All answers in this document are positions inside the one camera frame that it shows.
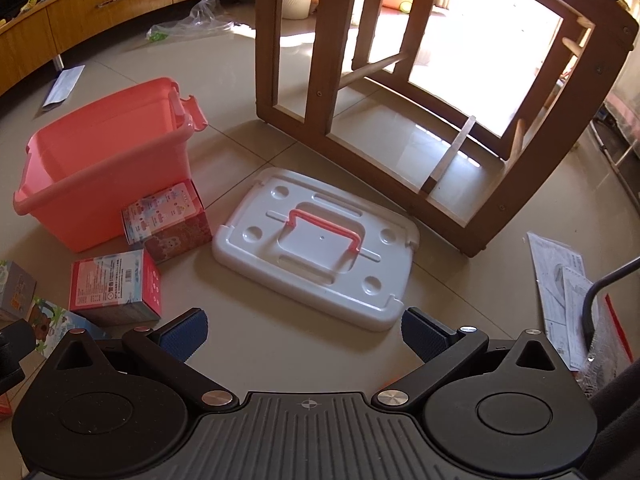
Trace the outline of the red pink toy box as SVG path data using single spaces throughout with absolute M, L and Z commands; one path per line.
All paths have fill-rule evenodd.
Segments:
M 156 263 L 213 239 L 200 194 L 191 180 L 140 198 L 122 210 L 127 244 L 144 248 Z

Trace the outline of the wooden cabinet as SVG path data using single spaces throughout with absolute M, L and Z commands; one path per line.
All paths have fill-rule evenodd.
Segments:
M 1 90 L 81 42 L 186 0 L 47 0 L 1 27 Z

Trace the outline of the printed paper sheets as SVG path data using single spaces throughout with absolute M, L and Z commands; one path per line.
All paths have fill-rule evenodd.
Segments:
M 564 244 L 527 233 L 544 319 L 544 332 L 564 364 L 581 372 L 587 364 L 582 308 L 592 283 L 582 255 Z

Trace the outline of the bear palm tree box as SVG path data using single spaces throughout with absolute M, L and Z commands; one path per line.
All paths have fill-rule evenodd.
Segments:
M 36 351 L 45 359 L 69 330 L 82 328 L 95 340 L 110 338 L 109 334 L 86 318 L 41 298 L 34 300 L 28 322 L 35 334 Z

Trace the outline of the white envelope on floor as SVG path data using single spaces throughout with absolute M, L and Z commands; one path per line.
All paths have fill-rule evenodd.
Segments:
M 62 72 L 56 78 L 46 99 L 42 103 L 42 108 L 46 110 L 52 106 L 58 106 L 68 99 L 76 87 L 79 78 L 84 72 L 85 66 L 78 65 Z

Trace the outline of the blue purple bear box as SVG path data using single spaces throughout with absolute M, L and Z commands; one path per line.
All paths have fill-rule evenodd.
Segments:
M 36 280 L 16 262 L 0 261 L 0 318 L 13 322 L 27 318 L 34 293 Z

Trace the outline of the pink plastic storage bin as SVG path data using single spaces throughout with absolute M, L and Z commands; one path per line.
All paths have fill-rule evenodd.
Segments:
M 72 252 L 122 234 L 120 213 L 191 177 L 186 144 L 207 119 L 162 77 L 104 96 L 32 135 L 13 208 Z

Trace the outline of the pink blue label box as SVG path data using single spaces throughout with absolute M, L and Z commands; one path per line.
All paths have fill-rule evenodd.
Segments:
M 78 260 L 68 308 L 101 327 L 158 321 L 160 272 L 145 249 Z

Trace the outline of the white woven basket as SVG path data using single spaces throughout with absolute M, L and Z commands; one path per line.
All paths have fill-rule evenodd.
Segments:
M 306 20 L 311 0 L 282 0 L 282 18 L 290 21 Z

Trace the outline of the clear plastic bag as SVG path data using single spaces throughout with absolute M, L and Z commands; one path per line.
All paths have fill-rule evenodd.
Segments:
M 231 32 L 234 21 L 219 0 L 200 0 L 189 15 L 178 21 L 153 25 L 145 35 L 150 44 L 215 37 Z

